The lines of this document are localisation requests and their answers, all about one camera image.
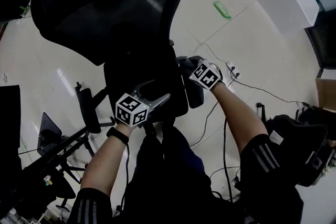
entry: chair seat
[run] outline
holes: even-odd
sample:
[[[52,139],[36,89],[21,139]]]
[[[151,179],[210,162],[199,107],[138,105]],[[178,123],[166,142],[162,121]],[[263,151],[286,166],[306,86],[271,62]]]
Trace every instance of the chair seat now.
[[[156,46],[148,50],[130,52],[104,64],[108,95],[115,114],[116,102],[124,93],[131,93],[136,85],[149,80],[152,83],[141,88],[148,100],[155,100],[167,93],[170,99],[153,111],[151,122],[179,117],[188,112],[188,101],[174,49]]]

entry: person's left arm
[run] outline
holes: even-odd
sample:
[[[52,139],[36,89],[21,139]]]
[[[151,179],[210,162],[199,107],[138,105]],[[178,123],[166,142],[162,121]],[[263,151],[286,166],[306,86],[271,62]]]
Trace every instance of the person's left arm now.
[[[119,123],[115,128],[130,137],[133,128]],[[111,221],[110,195],[126,145],[110,136],[98,149],[81,180],[80,191],[67,223],[92,224]]]

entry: white label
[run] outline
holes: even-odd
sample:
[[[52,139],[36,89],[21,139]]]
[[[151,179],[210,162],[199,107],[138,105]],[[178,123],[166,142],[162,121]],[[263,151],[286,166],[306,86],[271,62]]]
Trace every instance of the white label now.
[[[283,142],[283,138],[276,131],[273,131],[269,138],[273,143],[276,143],[278,145],[281,145],[281,143]]]

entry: brown box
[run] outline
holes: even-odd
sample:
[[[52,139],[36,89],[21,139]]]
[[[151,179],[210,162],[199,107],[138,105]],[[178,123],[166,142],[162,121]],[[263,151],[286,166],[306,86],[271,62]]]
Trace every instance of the brown box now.
[[[316,77],[319,107],[336,110],[336,80],[321,78],[323,69],[320,69]]]

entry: green object on floor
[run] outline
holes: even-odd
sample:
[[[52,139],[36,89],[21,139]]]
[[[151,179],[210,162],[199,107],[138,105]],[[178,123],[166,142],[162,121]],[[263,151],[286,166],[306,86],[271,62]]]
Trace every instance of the green object on floor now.
[[[217,8],[217,10],[224,18],[231,19],[231,16],[229,15],[229,12],[227,11],[226,7],[224,7],[224,5],[220,1],[215,1],[214,6]]]

